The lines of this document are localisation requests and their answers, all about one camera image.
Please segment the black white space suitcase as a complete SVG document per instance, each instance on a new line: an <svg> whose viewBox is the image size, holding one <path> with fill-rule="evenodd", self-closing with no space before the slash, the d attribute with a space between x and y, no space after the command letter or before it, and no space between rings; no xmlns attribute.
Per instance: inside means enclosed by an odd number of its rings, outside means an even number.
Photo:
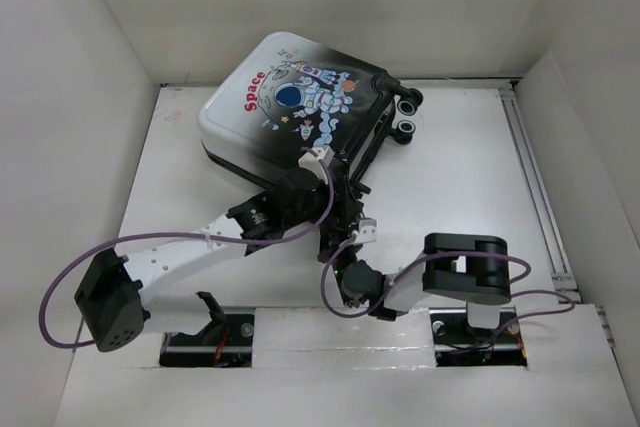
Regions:
<svg viewBox="0 0 640 427"><path fill-rule="evenodd" d="M362 179L386 138L406 145L424 97L385 69L290 32L265 37L198 114L218 165L267 188L304 148L328 146Z"/></svg>

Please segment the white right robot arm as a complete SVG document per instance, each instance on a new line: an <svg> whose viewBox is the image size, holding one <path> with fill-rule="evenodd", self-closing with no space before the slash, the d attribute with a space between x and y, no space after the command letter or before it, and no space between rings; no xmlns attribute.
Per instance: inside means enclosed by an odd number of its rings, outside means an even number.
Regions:
<svg viewBox="0 0 640 427"><path fill-rule="evenodd" d="M439 296L465 303L462 328L471 339L483 341L497 331L501 307L511 301L508 244L500 237L431 233L418 257L395 274L371 268L355 252L355 240L344 241L321 274L324 302L326 280L333 274L345 304L367 305L355 314L328 308L341 318L394 321L425 298Z"/></svg>

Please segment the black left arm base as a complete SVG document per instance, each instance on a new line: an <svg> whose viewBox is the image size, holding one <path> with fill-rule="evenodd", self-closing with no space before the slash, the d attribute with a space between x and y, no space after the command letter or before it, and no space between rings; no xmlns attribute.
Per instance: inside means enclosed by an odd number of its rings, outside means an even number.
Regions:
<svg viewBox="0 0 640 427"><path fill-rule="evenodd" d="M224 309L210 292L200 291L197 296L208 309L208 322L193 334L165 333L159 365L166 368L250 368L255 309Z"/></svg>

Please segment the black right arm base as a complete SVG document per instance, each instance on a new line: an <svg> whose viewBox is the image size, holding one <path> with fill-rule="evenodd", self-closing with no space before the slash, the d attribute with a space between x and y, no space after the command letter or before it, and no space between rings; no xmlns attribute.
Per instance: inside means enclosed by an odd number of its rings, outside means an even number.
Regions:
<svg viewBox="0 0 640 427"><path fill-rule="evenodd" d="M519 325L500 333L473 328L461 309L430 312L437 367L496 367L528 365Z"/></svg>

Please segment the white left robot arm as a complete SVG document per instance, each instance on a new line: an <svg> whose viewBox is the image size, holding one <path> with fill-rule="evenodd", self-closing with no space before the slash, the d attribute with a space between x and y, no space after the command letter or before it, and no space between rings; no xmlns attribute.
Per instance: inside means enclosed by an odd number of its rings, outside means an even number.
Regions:
<svg viewBox="0 0 640 427"><path fill-rule="evenodd" d="M142 334L152 302L182 280L216 264L303 237L299 225L325 223L348 182L339 162L296 167L271 188L194 232L163 233L165 244L92 256L74 299L96 348L118 350Z"/></svg>

